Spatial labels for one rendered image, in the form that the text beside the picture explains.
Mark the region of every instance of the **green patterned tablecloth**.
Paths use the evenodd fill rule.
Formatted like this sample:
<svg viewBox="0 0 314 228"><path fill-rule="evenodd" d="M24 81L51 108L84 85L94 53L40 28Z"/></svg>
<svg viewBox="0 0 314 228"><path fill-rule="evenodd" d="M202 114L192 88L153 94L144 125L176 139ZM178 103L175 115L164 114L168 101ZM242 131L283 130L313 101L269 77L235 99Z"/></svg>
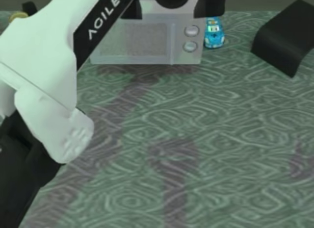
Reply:
<svg viewBox="0 0 314 228"><path fill-rule="evenodd" d="M87 64L94 140L22 228L313 228L314 55L293 79L252 55L274 15L226 13L198 66Z"/></svg>

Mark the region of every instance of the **swirl pattern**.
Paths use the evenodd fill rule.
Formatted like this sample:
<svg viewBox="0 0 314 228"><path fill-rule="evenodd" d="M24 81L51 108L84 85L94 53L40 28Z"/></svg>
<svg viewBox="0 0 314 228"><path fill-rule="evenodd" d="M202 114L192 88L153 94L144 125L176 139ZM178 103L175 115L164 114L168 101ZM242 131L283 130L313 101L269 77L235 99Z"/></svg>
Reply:
<svg viewBox="0 0 314 228"><path fill-rule="evenodd" d="M290 79L250 53L275 15L226 13L198 66L86 64L93 142L21 227L312 228L314 55Z"/></svg>

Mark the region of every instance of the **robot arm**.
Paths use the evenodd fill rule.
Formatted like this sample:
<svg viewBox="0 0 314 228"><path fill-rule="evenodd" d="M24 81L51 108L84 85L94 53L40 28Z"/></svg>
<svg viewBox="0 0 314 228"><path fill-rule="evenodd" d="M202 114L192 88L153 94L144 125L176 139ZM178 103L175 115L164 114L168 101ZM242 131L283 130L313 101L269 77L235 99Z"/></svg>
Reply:
<svg viewBox="0 0 314 228"><path fill-rule="evenodd" d="M133 1L52 0L0 36L1 228L19 227L39 189L88 146L94 125L76 108L77 71Z"/></svg>

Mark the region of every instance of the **car windshield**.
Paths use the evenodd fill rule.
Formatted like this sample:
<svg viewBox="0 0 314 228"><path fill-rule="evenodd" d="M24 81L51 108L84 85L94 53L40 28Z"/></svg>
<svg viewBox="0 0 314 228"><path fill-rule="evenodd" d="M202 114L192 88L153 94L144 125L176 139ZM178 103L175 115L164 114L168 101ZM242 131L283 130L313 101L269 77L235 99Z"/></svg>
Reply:
<svg viewBox="0 0 314 228"><path fill-rule="evenodd" d="M208 26L208 32L218 32L220 30L218 25L210 25Z"/></svg>

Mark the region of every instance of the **blue toy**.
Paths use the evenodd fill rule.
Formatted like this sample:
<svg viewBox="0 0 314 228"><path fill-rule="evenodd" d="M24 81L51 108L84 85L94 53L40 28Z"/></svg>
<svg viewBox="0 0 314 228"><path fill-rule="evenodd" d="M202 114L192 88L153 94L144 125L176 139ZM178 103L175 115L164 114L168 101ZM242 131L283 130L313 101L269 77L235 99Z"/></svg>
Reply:
<svg viewBox="0 0 314 228"><path fill-rule="evenodd" d="M204 46L206 48L219 48L225 42L225 34L218 17L206 19Z"/></svg>

